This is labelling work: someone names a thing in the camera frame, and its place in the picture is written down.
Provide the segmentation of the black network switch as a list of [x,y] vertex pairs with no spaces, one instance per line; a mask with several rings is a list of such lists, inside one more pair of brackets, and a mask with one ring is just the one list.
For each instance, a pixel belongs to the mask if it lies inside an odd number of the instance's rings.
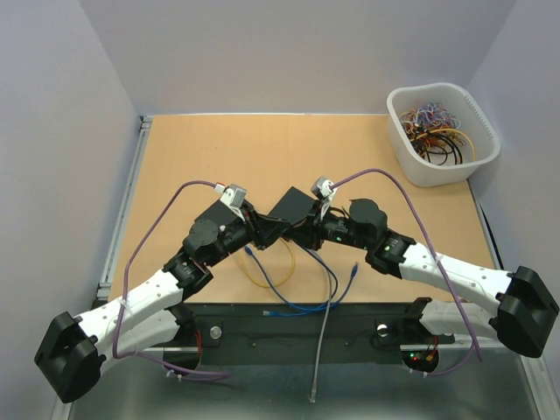
[[270,210],[268,216],[296,226],[305,220],[314,204],[314,198],[292,186]]
[[218,227],[228,226],[229,224],[240,221],[241,219],[231,211],[219,199],[216,200],[207,210],[201,213],[194,221],[212,221]]

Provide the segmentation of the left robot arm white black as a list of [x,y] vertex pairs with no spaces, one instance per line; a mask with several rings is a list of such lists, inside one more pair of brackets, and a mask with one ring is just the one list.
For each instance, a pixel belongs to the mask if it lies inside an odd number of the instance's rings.
[[179,251],[151,277],[100,307],[52,319],[34,362],[63,403],[89,392],[102,375],[128,356],[194,336],[185,301],[212,279],[211,267],[252,243],[274,244],[292,224],[287,217],[258,213],[248,202],[237,209],[218,200],[192,224]]

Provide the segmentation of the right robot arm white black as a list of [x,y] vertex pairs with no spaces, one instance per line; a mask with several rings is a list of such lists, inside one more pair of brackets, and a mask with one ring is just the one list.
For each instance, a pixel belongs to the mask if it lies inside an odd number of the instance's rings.
[[431,252],[388,227],[387,215],[371,199],[354,199],[345,216],[322,213],[318,200],[295,191],[272,214],[291,224],[285,237],[313,250],[337,242],[366,250],[366,262],[378,272],[429,284],[480,307],[489,328],[508,349],[538,358],[559,314],[559,306],[533,269],[488,269]]

